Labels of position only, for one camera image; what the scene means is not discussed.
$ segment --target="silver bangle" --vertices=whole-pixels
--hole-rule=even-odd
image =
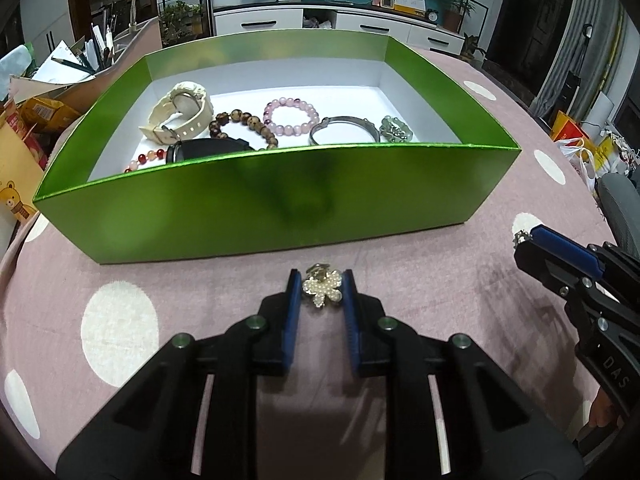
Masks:
[[[318,130],[323,130],[331,123],[349,123],[355,124],[356,126],[361,127],[363,130],[366,130],[367,133],[373,137],[374,142],[380,142],[380,132],[376,128],[375,124],[366,119],[361,119],[358,117],[351,116],[338,116],[338,117],[325,117],[318,124],[315,124],[311,131],[309,132],[309,143],[313,146],[320,146],[318,142],[314,139],[314,134]]]

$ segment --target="cartoon bear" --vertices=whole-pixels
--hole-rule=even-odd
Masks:
[[[18,193],[18,190],[15,189],[13,180],[10,180],[6,184],[6,187],[3,190],[0,190],[0,202],[4,202],[21,223],[25,223],[36,213],[36,210],[33,207],[21,202],[20,194]]]

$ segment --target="white plastic bag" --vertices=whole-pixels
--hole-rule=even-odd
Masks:
[[[574,170],[578,172],[582,181],[589,188],[589,192],[594,194],[596,185],[596,166],[593,160],[593,153],[584,147],[584,141],[582,139],[578,139],[575,146],[568,146],[568,144],[573,142],[576,142],[576,140],[556,140],[556,145],[562,154],[569,160],[571,165],[574,167]],[[588,158],[587,161],[582,158],[583,153],[586,154]]]

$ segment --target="polka dot tablecloth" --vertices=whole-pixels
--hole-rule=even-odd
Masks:
[[[315,262],[353,269],[361,292],[421,334],[468,333],[560,428],[581,423],[596,384],[574,357],[562,301],[516,268],[513,234],[543,223],[581,244],[612,235],[580,177],[513,100],[468,64],[420,53],[522,148],[465,224],[120,266],[93,263],[43,216],[21,231],[0,270],[0,400],[47,465],[173,334],[223,332],[284,290],[291,268]],[[352,378],[340,309],[303,308],[289,377],[259,381],[260,477],[379,479],[384,427],[384,383]]]

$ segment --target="bolt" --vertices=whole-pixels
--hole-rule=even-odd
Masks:
[[[246,325],[251,329],[251,330],[260,330],[261,328],[263,328],[265,325],[267,324],[267,320],[264,319],[262,316],[249,316],[246,319]]]
[[[451,341],[458,348],[465,349],[471,346],[471,338],[467,334],[456,334]]]
[[[187,333],[179,333],[172,337],[171,344],[176,348],[184,348],[191,343],[191,336]]]
[[[398,327],[398,320],[393,317],[381,317],[378,319],[378,326],[382,330],[394,330]]]

